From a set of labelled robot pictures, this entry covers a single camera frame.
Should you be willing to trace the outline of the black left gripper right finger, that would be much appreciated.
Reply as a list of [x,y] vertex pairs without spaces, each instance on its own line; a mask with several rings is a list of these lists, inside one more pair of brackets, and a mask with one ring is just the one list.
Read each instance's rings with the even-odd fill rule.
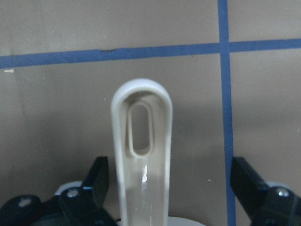
[[280,183],[268,183],[243,157],[232,158],[231,188],[252,226],[299,226],[301,198]]

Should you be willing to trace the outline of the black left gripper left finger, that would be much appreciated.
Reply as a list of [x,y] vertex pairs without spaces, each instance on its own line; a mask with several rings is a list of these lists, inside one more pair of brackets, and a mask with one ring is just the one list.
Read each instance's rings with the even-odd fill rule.
[[97,157],[84,181],[62,186],[42,202],[32,194],[11,198],[0,209],[2,226],[115,226],[103,203],[109,190],[109,163]]

